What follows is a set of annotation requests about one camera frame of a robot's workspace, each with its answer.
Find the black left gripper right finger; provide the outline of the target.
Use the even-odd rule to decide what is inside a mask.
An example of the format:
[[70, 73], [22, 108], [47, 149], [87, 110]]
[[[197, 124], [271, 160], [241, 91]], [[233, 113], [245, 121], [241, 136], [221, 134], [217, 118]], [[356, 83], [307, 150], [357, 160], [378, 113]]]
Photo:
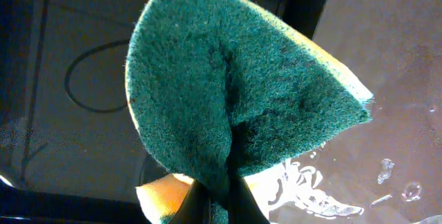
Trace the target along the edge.
[[228, 216], [229, 224], [270, 224], [243, 178], [231, 178]]

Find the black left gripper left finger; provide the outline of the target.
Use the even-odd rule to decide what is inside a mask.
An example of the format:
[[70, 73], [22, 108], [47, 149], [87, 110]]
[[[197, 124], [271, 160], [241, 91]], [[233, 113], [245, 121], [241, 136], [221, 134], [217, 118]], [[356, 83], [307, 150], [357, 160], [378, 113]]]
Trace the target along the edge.
[[211, 196], [208, 189], [195, 180], [179, 210], [169, 224], [210, 224]]

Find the green yellow sponge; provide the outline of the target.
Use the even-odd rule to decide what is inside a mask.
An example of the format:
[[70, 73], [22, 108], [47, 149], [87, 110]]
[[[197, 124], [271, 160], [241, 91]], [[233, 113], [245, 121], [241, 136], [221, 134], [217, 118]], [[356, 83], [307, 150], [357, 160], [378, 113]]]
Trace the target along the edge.
[[244, 180], [369, 122], [346, 65], [248, 0], [148, 0], [125, 64], [128, 109], [170, 177], [148, 186], [152, 223], [182, 213], [178, 174], [207, 189], [189, 223], [227, 223]]

